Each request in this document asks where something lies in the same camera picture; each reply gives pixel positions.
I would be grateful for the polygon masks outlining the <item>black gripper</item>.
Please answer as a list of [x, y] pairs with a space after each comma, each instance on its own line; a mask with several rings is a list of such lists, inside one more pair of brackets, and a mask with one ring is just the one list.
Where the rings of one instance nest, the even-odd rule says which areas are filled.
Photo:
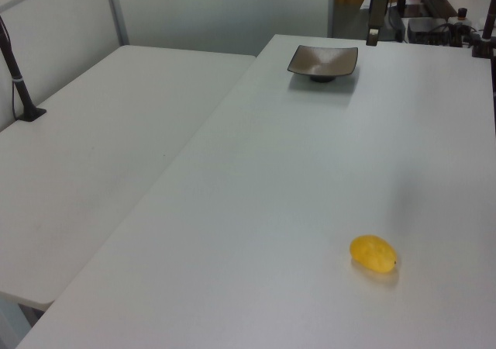
[[367, 46], [375, 47], [377, 45], [379, 29], [384, 25], [384, 17], [387, 9], [388, 0], [370, 0]]

